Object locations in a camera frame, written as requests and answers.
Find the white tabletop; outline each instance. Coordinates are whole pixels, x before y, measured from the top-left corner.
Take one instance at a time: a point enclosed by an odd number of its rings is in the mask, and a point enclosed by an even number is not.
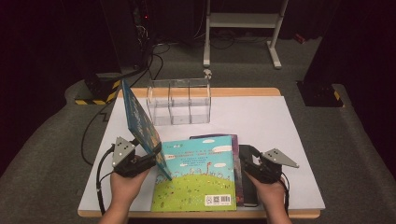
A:
[[[139,101],[147,111],[146,99],[139,98]],[[188,139],[192,135],[209,133],[235,133],[238,135],[240,145],[252,145],[263,152],[276,147],[300,165],[298,169],[288,166],[282,168],[290,181],[289,210],[292,212],[293,210],[325,208],[318,184],[283,96],[212,97],[210,123],[157,126],[156,128],[162,141]],[[78,207],[78,213],[81,216],[100,215],[95,186],[97,166],[99,160],[119,136],[128,141],[134,139],[127,128],[122,97],[118,97],[114,104],[102,144]],[[139,146],[136,154],[143,156],[146,152]],[[111,156],[108,156],[102,167],[101,176],[111,170]],[[150,211],[156,174],[157,167],[151,168],[130,211],[146,213]],[[111,199],[109,178],[102,181],[102,191],[105,208],[108,208]],[[262,207],[238,207],[237,212],[246,210],[257,211],[262,210]]]

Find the barcode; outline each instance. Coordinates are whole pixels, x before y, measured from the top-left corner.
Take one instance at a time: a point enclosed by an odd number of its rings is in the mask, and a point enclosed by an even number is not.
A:
[[[206,195],[205,206],[231,205],[230,194]]]

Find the children's book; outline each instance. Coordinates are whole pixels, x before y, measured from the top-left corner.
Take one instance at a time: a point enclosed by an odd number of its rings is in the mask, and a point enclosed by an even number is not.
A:
[[[239,160],[239,145],[238,145],[237,135],[236,134],[213,133],[213,134],[191,136],[190,139],[218,137],[218,136],[224,136],[224,135],[231,136],[231,142],[232,142],[232,148],[233,148],[233,178],[234,178],[234,182],[235,182],[236,206],[244,206],[244,191],[243,191],[243,186],[242,186],[241,162]]]
[[[152,212],[236,210],[230,135],[163,142],[172,180],[156,179]]]
[[[161,139],[155,130],[154,124],[136,96],[134,96],[128,83],[123,79],[121,84],[129,131],[131,131],[148,154],[160,151],[156,156],[157,165],[167,179],[172,179],[163,158]]]
[[[233,174],[235,179],[236,206],[255,207],[259,205],[256,187],[248,176],[242,171],[242,162],[239,160],[239,144],[236,134],[212,133],[191,136],[190,139],[230,135],[233,145]]]

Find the blue book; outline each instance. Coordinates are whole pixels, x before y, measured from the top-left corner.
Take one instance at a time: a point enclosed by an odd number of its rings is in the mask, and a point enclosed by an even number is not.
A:
[[[163,142],[172,181],[159,174],[152,212],[236,210],[230,135]]]
[[[161,139],[151,119],[124,79],[121,81],[121,86],[129,131],[131,131],[148,154],[161,150]],[[157,154],[156,162],[163,175],[171,180],[172,177],[170,176],[169,169],[166,167],[162,150]]]

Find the clear plastic container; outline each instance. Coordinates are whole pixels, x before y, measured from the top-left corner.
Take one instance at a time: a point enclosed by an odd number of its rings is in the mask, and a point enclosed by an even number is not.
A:
[[[148,112],[154,125],[210,122],[210,84],[207,78],[151,80]]]

